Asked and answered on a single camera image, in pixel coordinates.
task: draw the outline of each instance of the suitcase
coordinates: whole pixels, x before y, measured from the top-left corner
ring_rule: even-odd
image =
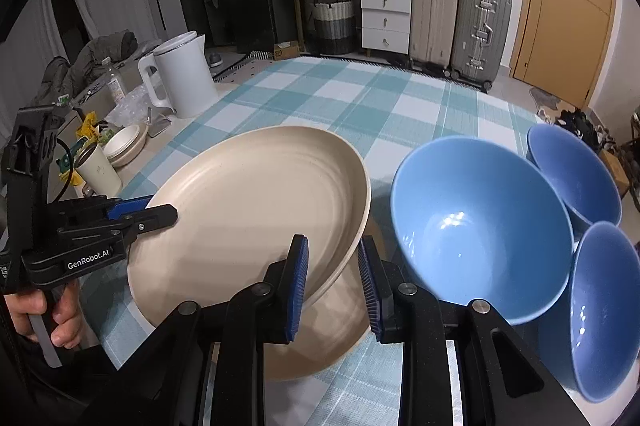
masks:
[[[449,65],[458,0],[411,0],[409,57]]]
[[[458,0],[451,54],[452,76],[489,90],[498,75],[511,16],[511,0]]]

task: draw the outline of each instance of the suitcase handle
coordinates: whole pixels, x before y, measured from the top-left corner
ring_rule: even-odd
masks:
[[[487,25],[486,23],[484,24],[484,30],[486,30],[486,33],[488,34],[486,37],[486,46],[490,46],[491,45],[491,41],[494,39],[494,30]]]

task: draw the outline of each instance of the human hand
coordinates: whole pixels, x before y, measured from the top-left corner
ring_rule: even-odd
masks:
[[[69,282],[62,293],[60,301],[53,309],[53,320],[58,326],[51,332],[51,342],[55,346],[74,348],[82,338],[82,313],[79,305],[80,283]],[[25,336],[34,343],[38,342],[36,334],[31,328],[28,314],[44,314],[47,310],[47,300],[42,291],[33,290],[4,297],[7,307],[18,334]]]

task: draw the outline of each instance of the plastic bottle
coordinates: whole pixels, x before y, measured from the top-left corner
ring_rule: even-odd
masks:
[[[111,96],[113,97],[113,102],[117,104],[126,96],[126,90],[123,86],[122,76],[113,68],[111,64],[111,57],[105,57],[102,60],[102,65],[107,69],[104,71],[104,75],[106,76],[107,86],[109,86],[109,91],[111,92]]]

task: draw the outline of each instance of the white kettle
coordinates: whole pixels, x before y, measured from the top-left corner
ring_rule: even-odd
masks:
[[[158,69],[164,99],[151,84],[151,67]],[[204,36],[195,30],[156,46],[139,60],[138,70],[153,105],[171,108],[179,119],[199,115],[220,98],[204,56]]]

